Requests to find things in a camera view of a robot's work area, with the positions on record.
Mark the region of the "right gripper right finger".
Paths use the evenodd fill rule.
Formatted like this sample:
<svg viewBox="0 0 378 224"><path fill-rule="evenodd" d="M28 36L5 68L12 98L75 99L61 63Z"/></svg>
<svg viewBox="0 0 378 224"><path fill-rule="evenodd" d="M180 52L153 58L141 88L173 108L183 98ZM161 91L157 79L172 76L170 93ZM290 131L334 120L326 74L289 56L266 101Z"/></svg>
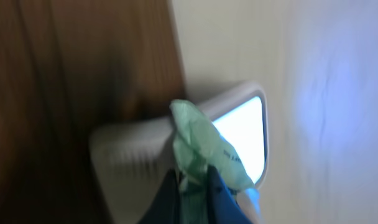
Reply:
<svg viewBox="0 0 378 224"><path fill-rule="evenodd" d="M241 211L218 170L207 167L206 205L210 224L251 224Z"/></svg>

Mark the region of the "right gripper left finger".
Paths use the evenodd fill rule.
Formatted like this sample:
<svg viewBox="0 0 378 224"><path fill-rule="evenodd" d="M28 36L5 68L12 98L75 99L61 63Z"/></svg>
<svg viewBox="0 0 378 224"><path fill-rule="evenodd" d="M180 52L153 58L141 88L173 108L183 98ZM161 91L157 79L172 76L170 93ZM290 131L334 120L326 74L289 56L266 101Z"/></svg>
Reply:
<svg viewBox="0 0 378 224"><path fill-rule="evenodd" d="M180 193L174 170L167 171L154 200L138 224L180 224Z"/></svg>

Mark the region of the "green tissue packet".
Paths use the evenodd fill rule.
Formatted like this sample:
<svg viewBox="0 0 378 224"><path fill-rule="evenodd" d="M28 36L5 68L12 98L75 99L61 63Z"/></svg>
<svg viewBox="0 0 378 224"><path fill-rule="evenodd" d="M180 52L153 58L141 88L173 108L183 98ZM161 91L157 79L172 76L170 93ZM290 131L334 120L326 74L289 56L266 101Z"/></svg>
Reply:
<svg viewBox="0 0 378 224"><path fill-rule="evenodd" d="M208 223L206 186L213 166L229 190L254 186L238 153L215 128L209 117L187 100L170 104L175 123L173 153L183 180L179 184L182 223Z"/></svg>

